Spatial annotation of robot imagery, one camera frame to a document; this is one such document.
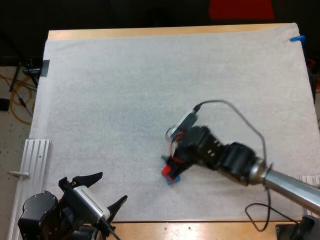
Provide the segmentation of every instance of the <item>metal extrusion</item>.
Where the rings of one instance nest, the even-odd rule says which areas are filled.
[[[43,191],[43,180],[50,143],[51,140],[49,139],[25,140],[19,172],[28,174],[29,177],[24,177],[23,174],[17,174],[19,179],[15,191],[7,240],[22,239],[18,228],[18,220],[22,214],[25,201],[31,196]]]

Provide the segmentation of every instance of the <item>red object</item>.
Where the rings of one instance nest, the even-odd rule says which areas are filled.
[[[271,0],[210,0],[211,19],[274,19]]]
[[[170,167],[169,165],[166,165],[166,166],[162,169],[161,174],[162,174],[162,176],[167,177],[168,174],[170,173],[170,171],[171,171],[171,167]]]

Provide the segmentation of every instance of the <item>wooden table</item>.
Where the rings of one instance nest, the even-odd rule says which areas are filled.
[[[85,29],[49,31],[48,40],[120,38],[157,35],[204,34],[256,31],[282,26],[273,24],[244,24],[219,26],[187,26],[159,28]],[[270,222],[264,232],[252,223],[241,222],[152,222],[115,223],[122,240],[276,240],[275,226],[285,222]]]

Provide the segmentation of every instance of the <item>floor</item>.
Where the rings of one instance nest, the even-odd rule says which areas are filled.
[[[14,73],[15,67],[0,67],[0,74],[5,76],[9,83]],[[20,72],[18,79],[26,80],[26,76]],[[33,84],[31,79],[26,80],[26,83]],[[17,92],[26,102],[30,112],[33,112],[36,92],[23,86],[17,89]],[[0,98],[10,99],[11,95],[8,84],[0,77]],[[12,110],[16,116],[11,110],[0,112],[0,190],[2,192],[0,194],[0,240],[7,238],[17,186],[17,178],[9,175],[8,171],[20,170],[24,143],[29,137],[32,121],[32,117],[21,105],[13,103]],[[320,97],[316,99],[315,110],[317,117],[320,118]]]

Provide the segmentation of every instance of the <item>blue clip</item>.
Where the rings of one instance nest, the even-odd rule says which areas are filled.
[[[174,181],[170,181],[170,179],[168,179],[168,178],[165,178],[165,179],[166,179],[168,185],[172,185],[172,184],[175,184],[180,181],[180,176],[177,176]]]
[[[301,35],[301,36],[295,36],[295,37],[290,38],[290,42],[292,42],[292,43],[297,42],[297,41],[300,41],[301,44],[304,45],[306,42],[306,36]]]

